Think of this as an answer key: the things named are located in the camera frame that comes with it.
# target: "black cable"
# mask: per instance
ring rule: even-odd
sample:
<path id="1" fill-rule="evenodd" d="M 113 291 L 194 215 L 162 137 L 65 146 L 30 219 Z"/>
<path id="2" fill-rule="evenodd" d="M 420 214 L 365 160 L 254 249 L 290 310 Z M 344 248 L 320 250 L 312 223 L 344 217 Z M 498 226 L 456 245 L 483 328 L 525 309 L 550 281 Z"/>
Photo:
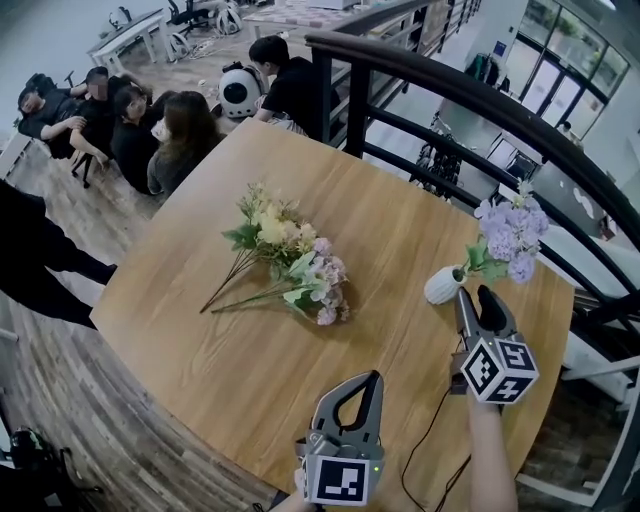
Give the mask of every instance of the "black cable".
<path id="1" fill-rule="evenodd" d="M 440 409 L 442 409 L 442 404 L 444 404 L 445 399 L 447 398 L 447 395 L 449 395 L 449 393 L 451 392 L 451 388 L 447 389 L 447 391 L 445 392 L 445 394 L 442 396 L 442 400 L 440 400 L 440 404 L 438 405 L 438 408 L 436 409 L 436 413 L 433 415 L 433 419 L 431 420 L 431 424 L 429 425 L 429 428 L 427 429 L 427 431 L 425 432 L 425 434 L 422 436 L 422 439 L 420 439 L 420 441 L 418 441 L 418 444 L 416 444 L 413 447 L 413 450 L 411 450 L 411 453 L 409 454 L 409 459 L 407 460 L 407 464 L 405 465 L 404 469 L 402 470 L 402 475 L 400 476 L 400 483 L 402 484 L 402 489 L 404 489 L 404 492 L 406 493 L 407 496 L 409 496 L 409 499 L 411 501 L 413 501 L 420 510 L 422 510 L 422 512 L 427 512 L 424 507 L 422 505 L 420 505 L 420 503 L 418 503 L 416 501 L 416 499 L 411 495 L 411 493 L 407 490 L 406 485 L 404 484 L 404 475 L 407 472 L 407 469 L 409 468 L 409 464 L 411 464 L 411 459 L 413 458 L 413 454 L 416 452 L 416 450 L 418 449 L 418 447 L 424 442 L 424 440 L 427 438 L 427 436 L 429 435 L 429 432 L 431 432 L 431 428 L 433 427 L 433 424 L 436 422 L 436 418 L 438 417 L 438 413 L 440 412 Z"/>
<path id="2" fill-rule="evenodd" d="M 467 467 L 467 464 L 469 464 L 470 461 L 471 455 L 467 457 L 467 460 L 463 462 L 462 466 L 460 466 L 458 470 L 453 474 L 453 476 L 449 479 L 447 485 L 445 485 L 444 487 L 444 496 L 442 496 L 442 499 L 440 500 L 440 503 L 438 503 L 438 506 L 436 507 L 434 512 L 441 512 L 441 510 L 444 508 L 444 504 L 447 501 L 447 496 L 451 492 L 451 489 L 453 489 L 453 486 L 456 485 L 458 478 L 460 478 L 460 475 L 462 475 L 464 468 Z"/>

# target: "gray sweater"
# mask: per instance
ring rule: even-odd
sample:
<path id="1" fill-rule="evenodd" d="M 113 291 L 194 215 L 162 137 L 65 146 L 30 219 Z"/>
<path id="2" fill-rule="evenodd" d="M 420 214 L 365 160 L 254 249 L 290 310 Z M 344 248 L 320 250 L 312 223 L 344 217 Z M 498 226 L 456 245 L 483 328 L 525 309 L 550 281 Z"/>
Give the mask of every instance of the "gray sweater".
<path id="1" fill-rule="evenodd" d="M 167 161 L 156 151 L 147 167 L 147 183 L 152 194 L 164 192 L 166 197 L 173 194 L 180 184 L 191 174 L 202 159 L 184 157 Z"/>

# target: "glass door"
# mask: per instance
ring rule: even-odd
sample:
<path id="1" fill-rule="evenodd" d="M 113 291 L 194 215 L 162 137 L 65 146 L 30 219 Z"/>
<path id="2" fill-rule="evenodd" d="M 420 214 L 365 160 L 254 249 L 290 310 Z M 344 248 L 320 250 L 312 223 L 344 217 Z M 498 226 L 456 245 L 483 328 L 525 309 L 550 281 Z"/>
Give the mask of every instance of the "glass door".
<path id="1" fill-rule="evenodd" d="M 551 103 L 549 103 L 544 114 L 542 114 L 542 119 L 554 127 L 557 126 L 558 122 L 562 119 L 562 116 L 569 109 L 579 92 L 580 86 L 577 82 L 565 75 L 562 78 L 560 87 L 558 87 L 558 90 L 554 94 Z"/>
<path id="2" fill-rule="evenodd" d="M 557 67 L 547 60 L 543 61 L 522 100 L 522 105 L 537 114 L 559 76 L 560 70 Z"/>

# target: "flower stem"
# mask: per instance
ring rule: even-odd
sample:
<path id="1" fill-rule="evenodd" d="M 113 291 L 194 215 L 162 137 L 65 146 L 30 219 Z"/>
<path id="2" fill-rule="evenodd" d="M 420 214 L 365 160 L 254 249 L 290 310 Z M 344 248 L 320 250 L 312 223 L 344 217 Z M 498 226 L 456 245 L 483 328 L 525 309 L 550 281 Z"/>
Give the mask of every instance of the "flower stem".
<path id="1" fill-rule="evenodd" d="M 263 292 L 263 293 L 259 293 L 258 295 L 254 295 L 253 297 L 249 297 L 248 299 L 244 299 L 238 302 L 234 302 L 233 304 L 228 304 L 226 306 L 222 306 L 220 308 L 217 309 L 212 309 L 211 313 L 220 313 L 221 311 L 225 311 L 227 309 L 231 309 L 231 308 L 235 308 L 237 306 L 241 306 L 243 304 L 247 304 L 249 302 L 255 302 L 257 300 L 262 300 L 262 299 L 270 299 L 272 297 L 278 297 L 279 295 L 282 295 L 283 293 L 287 293 L 290 292 L 291 290 L 295 290 L 295 288 L 289 288 L 286 290 L 278 290 L 278 291 L 272 291 L 272 292 Z"/>
<path id="2" fill-rule="evenodd" d="M 215 302 L 220 292 L 224 289 L 225 286 L 227 286 L 227 284 L 229 284 L 229 282 L 232 279 L 234 279 L 240 272 L 243 272 L 244 270 L 248 269 L 258 261 L 254 256 L 255 250 L 249 251 L 248 254 L 246 253 L 247 251 L 245 249 L 241 250 L 238 253 L 235 261 L 233 262 L 233 265 L 231 265 L 231 270 L 227 274 L 227 277 L 225 277 L 224 281 L 222 281 L 222 284 L 218 286 L 218 289 L 214 292 L 214 294 L 207 301 L 207 303 L 202 307 L 202 309 L 200 310 L 200 314 L 204 313 L 207 309 L 209 309 L 209 307 L 211 307 L 211 305 Z"/>

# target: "woman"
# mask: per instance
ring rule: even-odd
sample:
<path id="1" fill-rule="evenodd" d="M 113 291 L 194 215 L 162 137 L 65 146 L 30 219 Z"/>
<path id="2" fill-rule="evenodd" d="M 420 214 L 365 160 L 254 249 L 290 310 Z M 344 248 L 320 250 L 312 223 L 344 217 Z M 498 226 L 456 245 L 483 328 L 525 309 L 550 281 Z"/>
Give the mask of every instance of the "woman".
<path id="1" fill-rule="evenodd" d="M 221 140 L 207 100 L 185 91 L 169 98 L 164 122 L 169 138 L 149 162 L 148 186 L 170 196 Z"/>
<path id="2" fill-rule="evenodd" d="M 117 117 L 111 150 L 125 179 L 138 192 L 151 194 L 147 186 L 147 166 L 160 143 L 151 129 L 162 119 L 164 104 L 174 92 L 166 92 L 147 107 L 147 96 L 128 85 L 115 96 L 113 107 Z"/>

